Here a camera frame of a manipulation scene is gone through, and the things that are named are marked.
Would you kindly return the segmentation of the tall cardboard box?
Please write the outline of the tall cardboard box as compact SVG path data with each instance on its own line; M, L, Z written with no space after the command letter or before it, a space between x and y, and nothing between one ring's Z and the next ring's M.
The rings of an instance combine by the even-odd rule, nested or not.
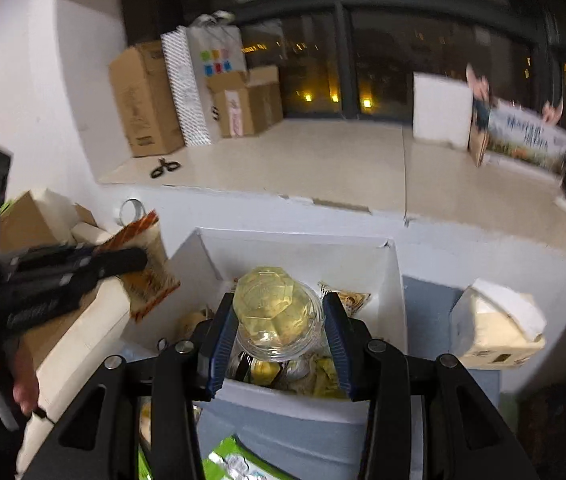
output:
M184 148L160 41L128 47L108 66L126 140L134 157Z

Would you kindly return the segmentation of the printed landscape carton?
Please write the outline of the printed landscape carton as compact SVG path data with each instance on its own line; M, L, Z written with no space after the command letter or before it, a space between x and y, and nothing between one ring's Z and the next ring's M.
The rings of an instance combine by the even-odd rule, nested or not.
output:
M564 103L545 102L537 113L492 96L489 81L466 67L473 96L468 151L476 166L496 164L552 180L566 172L566 130L560 126Z

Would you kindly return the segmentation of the flat cardboard sheet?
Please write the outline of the flat cardboard sheet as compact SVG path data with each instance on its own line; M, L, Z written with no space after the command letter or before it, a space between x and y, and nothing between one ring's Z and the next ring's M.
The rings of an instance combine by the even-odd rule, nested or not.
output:
M76 240L71 230L79 223L97 228L92 212L66 196L48 188L23 192L6 202L0 213L0 254L43 245L74 244ZM42 364L95 298L96 292L89 292L81 299L77 311L25 334L24 341L35 368Z

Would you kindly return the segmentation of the tissue paper pack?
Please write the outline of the tissue paper pack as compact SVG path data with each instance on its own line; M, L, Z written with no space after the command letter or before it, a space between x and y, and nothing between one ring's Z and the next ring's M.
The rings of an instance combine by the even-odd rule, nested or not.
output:
M482 278L450 314L450 352L471 370L520 367L545 347L546 318L533 296Z

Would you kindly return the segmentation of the clear jelly cup pack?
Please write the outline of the clear jelly cup pack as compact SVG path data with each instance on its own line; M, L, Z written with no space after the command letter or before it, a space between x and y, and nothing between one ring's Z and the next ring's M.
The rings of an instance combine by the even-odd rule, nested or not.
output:
M257 266L239 278L233 308L238 343L258 360L296 360L321 343L319 297L279 266Z

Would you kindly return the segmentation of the white tape roll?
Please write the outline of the white tape roll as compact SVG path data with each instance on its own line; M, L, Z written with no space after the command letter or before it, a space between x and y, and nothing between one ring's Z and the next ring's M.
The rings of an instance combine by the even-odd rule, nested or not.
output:
M127 198L122 202L116 212L116 220L120 226L128 226L144 218L146 209L144 204L135 197Z

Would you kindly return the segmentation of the white foam box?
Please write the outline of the white foam box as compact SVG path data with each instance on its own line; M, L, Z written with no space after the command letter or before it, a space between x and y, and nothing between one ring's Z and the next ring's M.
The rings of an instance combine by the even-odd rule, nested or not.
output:
M466 82L413 75L413 136L418 142L466 151L472 110L473 95Z

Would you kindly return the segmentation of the small open cardboard box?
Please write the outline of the small open cardboard box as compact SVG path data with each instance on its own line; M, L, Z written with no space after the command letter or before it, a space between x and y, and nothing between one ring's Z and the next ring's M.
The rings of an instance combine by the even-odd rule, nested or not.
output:
M221 136L258 136L283 120L278 67L217 74L207 79Z

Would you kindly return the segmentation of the illustrated chips bag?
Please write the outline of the illustrated chips bag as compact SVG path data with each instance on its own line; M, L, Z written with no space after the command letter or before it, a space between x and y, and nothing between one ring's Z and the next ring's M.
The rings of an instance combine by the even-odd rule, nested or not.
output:
M325 282L319 282L320 296L324 297L333 292L336 294L349 318L355 316L371 300L369 292L353 292L352 290L330 286Z

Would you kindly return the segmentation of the white beige snack bag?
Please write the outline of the white beige snack bag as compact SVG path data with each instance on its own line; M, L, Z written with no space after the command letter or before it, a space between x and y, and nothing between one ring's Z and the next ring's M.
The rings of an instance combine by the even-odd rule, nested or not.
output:
M120 278L129 297L130 318L135 323L141 322L181 285L170 268L154 210L100 244L98 251L117 257L115 276Z

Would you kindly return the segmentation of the white storage box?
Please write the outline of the white storage box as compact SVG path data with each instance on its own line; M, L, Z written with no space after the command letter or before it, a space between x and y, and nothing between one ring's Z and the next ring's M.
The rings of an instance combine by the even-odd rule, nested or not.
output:
M325 349L321 288L362 292L356 311L373 337L408 348L403 284L393 240L375 237L197 229L168 260L180 286L122 338L147 351L161 339L176 341L185 315L216 310L225 294L252 270L266 266L285 276L258 286L256 304L266 313L238 326L235 349L260 360L289 361Z

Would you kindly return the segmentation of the black scissors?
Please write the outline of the black scissors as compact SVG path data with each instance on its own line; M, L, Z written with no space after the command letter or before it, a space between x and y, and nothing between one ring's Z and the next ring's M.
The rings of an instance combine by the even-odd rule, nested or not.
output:
M175 160L167 160L164 157L158 159L158 165L150 172L152 179L158 179L168 172L173 172L181 168L181 164Z

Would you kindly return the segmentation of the green wet wipes pack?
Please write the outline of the green wet wipes pack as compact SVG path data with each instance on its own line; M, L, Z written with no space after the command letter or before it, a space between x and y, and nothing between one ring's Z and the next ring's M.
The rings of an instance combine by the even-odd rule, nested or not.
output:
M262 460L236 437L223 439L202 461L206 480L282 480L290 474Z

